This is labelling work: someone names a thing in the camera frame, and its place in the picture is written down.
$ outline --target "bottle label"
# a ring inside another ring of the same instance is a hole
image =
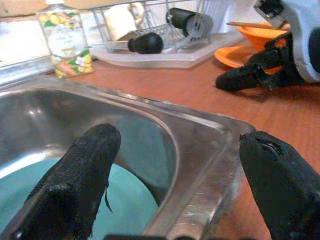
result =
[[[38,16],[59,78],[91,73],[90,52],[78,12],[64,10]]]

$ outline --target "wooden chopstick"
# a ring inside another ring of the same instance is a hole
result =
[[[290,30],[290,26],[288,26],[288,25],[284,25],[282,28],[274,28],[271,25],[266,25],[266,24],[261,24],[261,23],[239,22],[239,21],[231,21],[231,22],[228,22],[227,25],[257,28],[257,29],[273,29],[273,30],[283,30],[283,31]]]

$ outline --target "orange bowl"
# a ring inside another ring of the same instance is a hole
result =
[[[246,26],[238,26],[237,29],[252,43],[252,45],[258,51],[265,49],[266,42],[287,32],[285,30],[263,29]]]

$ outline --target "orange countertop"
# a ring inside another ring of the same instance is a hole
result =
[[[128,68],[99,60],[93,66],[93,73],[72,80],[245,121],[291,144],[320,173],[320,85],[226,92],[215,88],[215,79],[230,68],[214,57],[189,69]],[[245,176],[214,236],[271,239]]]

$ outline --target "orange plate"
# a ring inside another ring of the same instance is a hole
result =
[[[223,47],[219,48],[215,51],[214,56],[221,63],[232,67],[239,68],[243,67],[249,58],[258,53],[258,51],[251,46],[231,46],[231,47]],[[265,72],[267,74],[274,74],[278,72],[282,67],[275,67],[272,69],[268,69]]]

